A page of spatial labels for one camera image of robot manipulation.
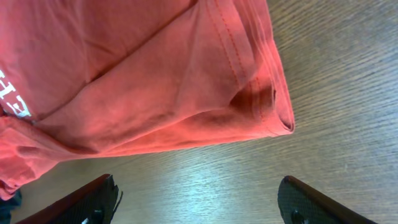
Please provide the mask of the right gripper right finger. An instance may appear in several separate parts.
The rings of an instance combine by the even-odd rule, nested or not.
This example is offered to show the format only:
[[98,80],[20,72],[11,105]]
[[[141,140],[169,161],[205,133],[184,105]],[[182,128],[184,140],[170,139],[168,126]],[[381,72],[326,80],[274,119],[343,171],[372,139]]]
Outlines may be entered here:
[[291,175],[282,179],[277,203],[286,224],[376,224]]

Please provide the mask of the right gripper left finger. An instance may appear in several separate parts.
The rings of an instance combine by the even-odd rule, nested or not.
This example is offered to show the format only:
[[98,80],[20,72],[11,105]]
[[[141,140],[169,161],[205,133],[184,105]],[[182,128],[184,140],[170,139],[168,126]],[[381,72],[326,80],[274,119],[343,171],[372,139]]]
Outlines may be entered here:
[[104,174],[17,224],[110,224],[119,204],[119,188]]

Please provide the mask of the orange soccer t-shirt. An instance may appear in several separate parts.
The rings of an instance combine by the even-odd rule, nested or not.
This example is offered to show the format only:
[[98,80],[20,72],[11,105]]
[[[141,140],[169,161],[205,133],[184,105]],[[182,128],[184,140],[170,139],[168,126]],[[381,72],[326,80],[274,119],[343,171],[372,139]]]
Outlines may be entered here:
[[3,200],[62,161],[294,125],[265,0],[1,2]]

